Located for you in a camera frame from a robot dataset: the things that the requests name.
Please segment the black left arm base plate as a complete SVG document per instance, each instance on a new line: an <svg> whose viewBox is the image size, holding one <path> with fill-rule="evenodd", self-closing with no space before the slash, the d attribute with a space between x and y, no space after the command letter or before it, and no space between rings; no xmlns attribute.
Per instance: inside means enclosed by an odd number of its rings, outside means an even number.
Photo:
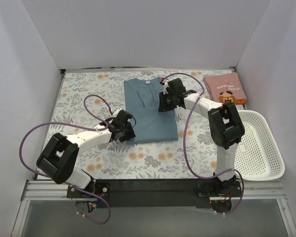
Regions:
<svg viewBox="0 0 296 237"><path fill-rule="evenodd" d="M95 182L93 184L89 184L86 187L85 191L96 194L103 199L108 199L110 197L111 184L108 182ZM71 199L75 198L77 200L84 200L95 204L100 201L97 197L83 193L72 186L68 186L66 197Z"/></svg>

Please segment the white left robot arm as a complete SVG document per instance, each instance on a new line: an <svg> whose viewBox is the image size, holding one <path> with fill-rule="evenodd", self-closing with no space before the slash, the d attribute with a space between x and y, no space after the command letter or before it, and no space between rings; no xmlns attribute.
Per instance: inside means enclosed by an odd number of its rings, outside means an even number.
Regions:
<svg viewBox="0 0 296 237"><path fill-rule="evenodd" d="M90 130L67 136L55 133L41 152L36 165L56 184L74 185L83 197L91 197L95 192L94 178L75 165L78 155L101 144L135 138L132 119L132 114L118 109L111 118Z"/></svg>

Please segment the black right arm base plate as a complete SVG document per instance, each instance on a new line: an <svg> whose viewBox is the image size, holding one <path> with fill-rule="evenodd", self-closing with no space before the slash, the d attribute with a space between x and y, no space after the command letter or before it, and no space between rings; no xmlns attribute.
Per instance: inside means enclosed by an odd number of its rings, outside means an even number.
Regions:
<svg viewBox="0 0 296 237"><path fill-rule="evenodd" d="M193 188L199 198L206 198L209 207L216 213L227 215L235 210L232 198L240 198L243 189L239 181L232 184L223 184L215 180L202 180Z"/></svg>

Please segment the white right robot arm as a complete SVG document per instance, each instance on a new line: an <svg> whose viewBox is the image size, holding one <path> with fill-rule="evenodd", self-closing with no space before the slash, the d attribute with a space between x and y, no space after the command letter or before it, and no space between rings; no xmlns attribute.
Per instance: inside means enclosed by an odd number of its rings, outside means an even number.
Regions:
<svg viewBox="0 0 296 237"><path fill-rule="evenodd" d="M227 195L231 191L231 184L235 182L240 172L235 170L235 154L245 128L236 106L232 102L225 104L214 102L202 97L194 90L186 90L180 78L160 82L163 91L159 93L159 112L173 111L181 107L189 110L185 123L183 138L183 153L190 172L201 180L213 180L214 192L219 196ZM196 112L206 118L210 126L210 134L217 146L217 165L213 176L202 177L191 168L186 150L187 127L192 114Z"/></svg>

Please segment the blue t shirt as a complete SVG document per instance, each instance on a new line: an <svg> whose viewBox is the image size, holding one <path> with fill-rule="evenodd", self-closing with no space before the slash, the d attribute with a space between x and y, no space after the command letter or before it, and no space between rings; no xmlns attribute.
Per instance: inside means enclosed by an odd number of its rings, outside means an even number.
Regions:
<svg viewBox="0 0 296 237"><path fill-rule="evenodd" d="M135 138L127 144L177 141L178 128L175 111L159 112L159 93L163 91L161 78L124 81L125 109L136 120Z"/></svg>

